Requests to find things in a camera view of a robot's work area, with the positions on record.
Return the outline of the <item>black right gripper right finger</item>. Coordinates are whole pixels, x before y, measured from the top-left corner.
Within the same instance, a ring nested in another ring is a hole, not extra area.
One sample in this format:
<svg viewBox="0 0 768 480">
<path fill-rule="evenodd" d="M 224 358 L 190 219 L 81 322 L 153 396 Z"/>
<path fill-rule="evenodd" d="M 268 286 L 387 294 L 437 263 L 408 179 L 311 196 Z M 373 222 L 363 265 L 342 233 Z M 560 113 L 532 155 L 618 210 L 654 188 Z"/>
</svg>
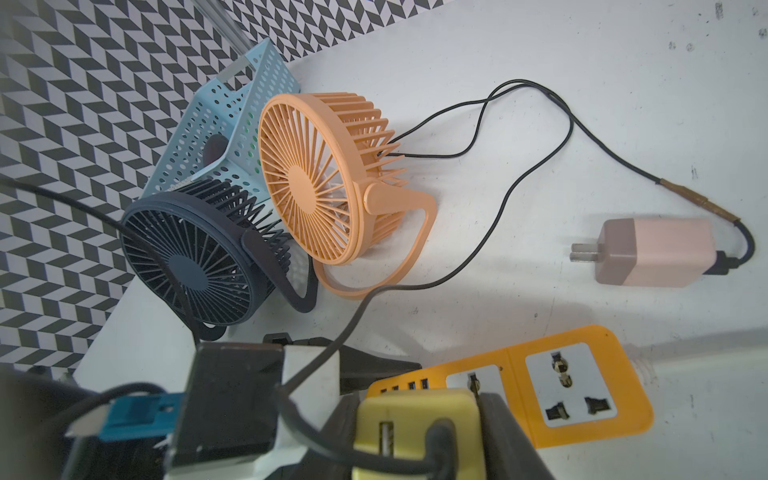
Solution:
<svg viewBox="0 0 768 480">
<path fill-rule="evenodd" d="M 480 393 L 477 403 L 488 479 L 555 479 L 499 394 Z"/>
</svg>

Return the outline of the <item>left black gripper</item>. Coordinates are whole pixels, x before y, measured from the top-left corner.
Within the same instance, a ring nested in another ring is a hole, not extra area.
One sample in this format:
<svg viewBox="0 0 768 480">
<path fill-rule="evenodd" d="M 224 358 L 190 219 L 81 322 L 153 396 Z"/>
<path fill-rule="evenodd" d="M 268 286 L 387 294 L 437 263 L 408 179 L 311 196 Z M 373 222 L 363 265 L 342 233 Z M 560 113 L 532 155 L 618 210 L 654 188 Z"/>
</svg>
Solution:
<svg viewBox="0 0 768 480">
<path fill-rule="evenodd" d="M 304 345 L 326 347 L 331 340 L 324 337 L 293 340 L 286 332 L 266 334 L 267 344 Z M 416 362 L 389 359 L 365 353 L 349 346 L 340 349 L 340 388 L 342 394 L 367 390 L 374 382 L 396 377 L 416 370 L 422 365 Z"/>
</svg>

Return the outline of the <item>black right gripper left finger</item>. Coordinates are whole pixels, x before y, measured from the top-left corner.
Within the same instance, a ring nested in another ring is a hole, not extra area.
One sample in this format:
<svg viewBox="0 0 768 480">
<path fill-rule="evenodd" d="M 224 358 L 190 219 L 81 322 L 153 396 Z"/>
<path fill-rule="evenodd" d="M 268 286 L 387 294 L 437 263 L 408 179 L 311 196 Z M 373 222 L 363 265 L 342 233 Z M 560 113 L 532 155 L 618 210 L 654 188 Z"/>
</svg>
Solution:
<svg viewBox="0 0 768 480">
<path fill-rule="evenodd" d="M 298 410 L 287 392 L 281 393 L 281 418 L 299 444 L 307 449 L 288 479 L 350 479 L 355 452 L 359 392 L 343 395 L 320 429 Z"/>
</svg>

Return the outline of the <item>yellow usb charger plug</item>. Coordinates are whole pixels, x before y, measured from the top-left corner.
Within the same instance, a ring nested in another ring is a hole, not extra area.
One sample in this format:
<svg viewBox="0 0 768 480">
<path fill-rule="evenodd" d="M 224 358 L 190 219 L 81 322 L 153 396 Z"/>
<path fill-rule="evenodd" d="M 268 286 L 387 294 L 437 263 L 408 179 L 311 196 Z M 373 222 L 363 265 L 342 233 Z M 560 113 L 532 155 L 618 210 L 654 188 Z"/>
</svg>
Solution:
<svg viewBox="0 0 768 480">
<path fill-rule="evenodd" d="M 466 389 L 389 391 L 365 399 L 357 410 L 354 448 L 396 459 L 420 460 L 432 424 L 450 420 L 457 443 L 457 477 L 485 479 L 481 415 Z"/>
</svg>

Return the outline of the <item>orange power strip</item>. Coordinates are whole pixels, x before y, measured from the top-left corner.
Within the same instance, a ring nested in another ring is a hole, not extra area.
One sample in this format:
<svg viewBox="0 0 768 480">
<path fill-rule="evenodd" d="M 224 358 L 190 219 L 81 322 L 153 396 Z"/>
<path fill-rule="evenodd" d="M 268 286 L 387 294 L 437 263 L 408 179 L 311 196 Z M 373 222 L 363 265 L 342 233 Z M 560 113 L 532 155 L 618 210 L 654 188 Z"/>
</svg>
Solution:
<svg viewBox="0 0 768 480">
<path fill-rule="evenodd" d="M 500 395 L 537 448 L 641 434 L 654 422 L 623 346 L 599 325 L 379 380 L 366 394 L 442 388 Z"/>
</svg>

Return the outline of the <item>pink usb charger plug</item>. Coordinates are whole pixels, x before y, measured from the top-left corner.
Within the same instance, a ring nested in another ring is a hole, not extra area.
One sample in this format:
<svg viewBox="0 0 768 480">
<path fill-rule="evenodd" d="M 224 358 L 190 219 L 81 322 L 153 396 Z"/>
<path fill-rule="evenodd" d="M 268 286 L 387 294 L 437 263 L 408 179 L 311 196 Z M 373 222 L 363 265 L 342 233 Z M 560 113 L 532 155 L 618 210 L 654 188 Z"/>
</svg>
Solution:
<svg viewBox="0 0 768 480">
<path fill-rule="evenodd" d="M 573 244 L 569 259 L 593 264 L 603 285 L 680 288 L 710 270 L 718 254 L 707 220 L 621 218 L 605 221 L 596 240 Z"/>
</svg>

